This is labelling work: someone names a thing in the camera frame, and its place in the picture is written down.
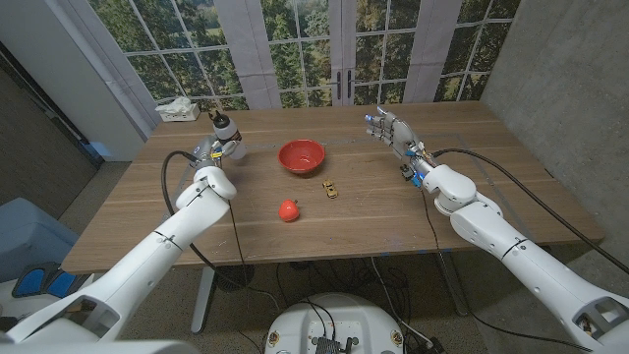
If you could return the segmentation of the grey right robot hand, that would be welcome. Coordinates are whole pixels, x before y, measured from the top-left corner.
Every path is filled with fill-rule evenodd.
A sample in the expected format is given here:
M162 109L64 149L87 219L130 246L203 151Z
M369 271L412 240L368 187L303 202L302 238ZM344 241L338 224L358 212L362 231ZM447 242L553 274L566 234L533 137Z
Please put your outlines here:
M396 157L415 172L427 174L435 168L424 142L393 112L377 107L377 114L365 116L367 133L391 148Z

